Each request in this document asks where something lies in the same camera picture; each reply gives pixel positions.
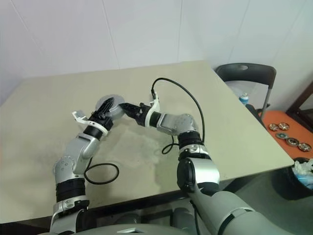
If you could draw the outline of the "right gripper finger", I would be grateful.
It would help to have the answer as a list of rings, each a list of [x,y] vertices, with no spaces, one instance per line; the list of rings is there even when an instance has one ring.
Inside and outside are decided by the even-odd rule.
[[[124,112],[138,112],[140,107],[130,103],[121,103],[120,107],[124,110]]]
[[[133,111],[124,111],[125,114],[134,119],[137,123],[140,123],[140,117],[141,117],[141,113],[140,112],[133,112]]]

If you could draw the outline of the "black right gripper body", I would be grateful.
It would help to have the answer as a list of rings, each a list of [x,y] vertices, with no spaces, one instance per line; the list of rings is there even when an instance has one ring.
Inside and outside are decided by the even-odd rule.
[[[146,120],[146,116],[149,110],[150,110],[150,106],[147,106],[145,104],[140,104],[139,106],[135,106],[134,119],[138,125],[146,126],[145,120]]]

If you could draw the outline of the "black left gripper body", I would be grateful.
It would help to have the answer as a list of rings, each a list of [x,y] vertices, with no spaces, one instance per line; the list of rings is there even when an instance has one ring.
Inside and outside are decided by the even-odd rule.
[[[106,130],[111,130],[113,121],[110,117],[105,116],[103,113],[93,112],[89,117],[89,121],[94,121],[104,127]]]

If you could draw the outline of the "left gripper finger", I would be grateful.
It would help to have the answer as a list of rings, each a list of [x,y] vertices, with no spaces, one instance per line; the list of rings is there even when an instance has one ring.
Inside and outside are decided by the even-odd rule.
[[[106,113],[110,111],[110,108],[114,104],[114,97],[110,97],[106,99],[101,106],[98,108],[98,117],[104,118]]]

